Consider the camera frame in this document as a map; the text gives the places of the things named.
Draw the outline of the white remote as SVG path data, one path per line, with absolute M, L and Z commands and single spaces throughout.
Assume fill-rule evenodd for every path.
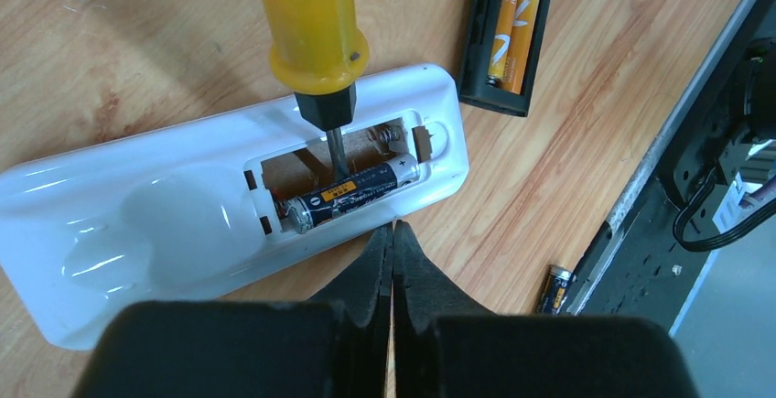
M 469 159 L 444 69 L 355 88 L 351 167 L 409 161 L 397 189 L 305 233 L 277 202 L 327 185 L 328 150 L 290 96 L 5 171 L 1 265 L 44 339 L 89 350 L 134 303 L 223 296 L 461 187 Z

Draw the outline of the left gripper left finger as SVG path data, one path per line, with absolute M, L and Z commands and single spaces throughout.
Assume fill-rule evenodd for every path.
M 382 397 L 393 228 L 302 302 L 146 301 L 103 332 L 77 397 Z

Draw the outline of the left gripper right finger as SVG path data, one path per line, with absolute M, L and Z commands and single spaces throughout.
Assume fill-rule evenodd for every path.
M 684 358 L 649 320 L 498 315 L 393 234 L 395 391 L 400 397 L 695 397 Z

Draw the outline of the yellow handled screwdriver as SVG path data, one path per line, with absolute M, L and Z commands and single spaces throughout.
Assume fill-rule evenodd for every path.
M 355 0 L 262 0 L 272 36 L 274 76 L 296 97 L 301 116 L 325 132 L 335 179 L 349 174 L 341 129 L 352 122 L 355 81 L 369 59 Z

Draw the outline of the black AAA battery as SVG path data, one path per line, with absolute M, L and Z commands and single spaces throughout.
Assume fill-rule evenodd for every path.
M 575 281 L 574 274 L 565 267 L 551 264 L 548 267 L 541 293 L 534 312 L 556 316 L 566 301 L 567 292 Z
M 401 154 L 327 187 L 286 200 L 281 207 L 297 233 L 306 233 L 420 178 L 420 164 Z

